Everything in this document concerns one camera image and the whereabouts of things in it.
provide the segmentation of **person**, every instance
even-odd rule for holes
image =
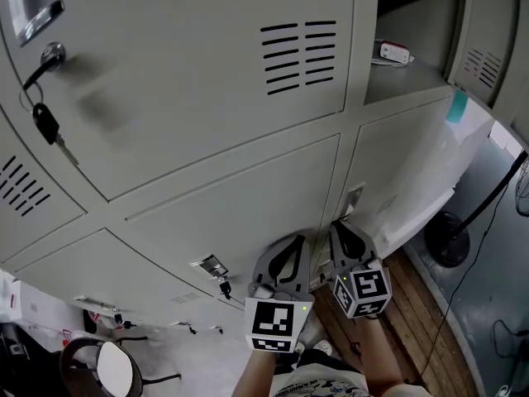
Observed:
[[[277,353],[254,350],[232,397],[431,397],[421,386],[404,384],[380,321],[355,321],[363,374],[331,357],[329,342],[303,352],[287,373],[276,366]]]

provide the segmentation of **key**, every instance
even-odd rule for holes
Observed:
[[[59,123],[55,120],[51,114],[49,108],[43,103],[37,103],[33,107],[33,122],[37,129],[41,132],[46,142],[51,146],[57,144],[68,160],[74,165],[79,165],[77,159],[72,154],[66,144],[64,143],[63,137],[59,134]]]

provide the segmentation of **wooden floor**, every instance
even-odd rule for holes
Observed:
[[[384,264],[390,271],[393,298],[381,323],[406,382],[423,385],[434,397],[477,397],[472,375],[446,323],[420,378],[443,313],[402,250],[386,258]],[[354,320],[346,318],[327,285],[314,295],[316,313],[341,358],[361,368]]]

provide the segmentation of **red and white device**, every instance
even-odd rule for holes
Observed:
[[[380,57],[406,65],[410,59],[410,50],[403,45],[383,41],[380,46]]]

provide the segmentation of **forearm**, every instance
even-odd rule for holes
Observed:
[[[379,320],[358,318],[360,351],[369,392],[379,397],[391,387],[402,384],[403,376]]]
[[[268,397],[274,378],[275,353],[251,353],[232,397]]]

